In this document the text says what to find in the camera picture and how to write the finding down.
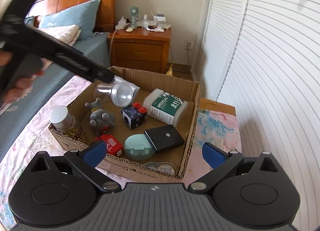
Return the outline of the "person's left hand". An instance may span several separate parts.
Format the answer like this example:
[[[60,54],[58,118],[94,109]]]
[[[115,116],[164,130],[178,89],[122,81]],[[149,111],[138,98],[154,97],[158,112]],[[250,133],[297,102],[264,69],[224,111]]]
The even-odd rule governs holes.
[[[1,50],[1,66],[7,65],[12,58],[12,54],[10,52],[6,52]],[[37,76],[42,76],[44,71],[41,69],[37,71],[35,74],[32,74],[28,78],[20,78],[16,81],[15,87],[7,91],[2,98],[3,104],[10,104],[15,102],[17,99],[21,98],[27,89],[31,87],[31,83],[33,79]]]

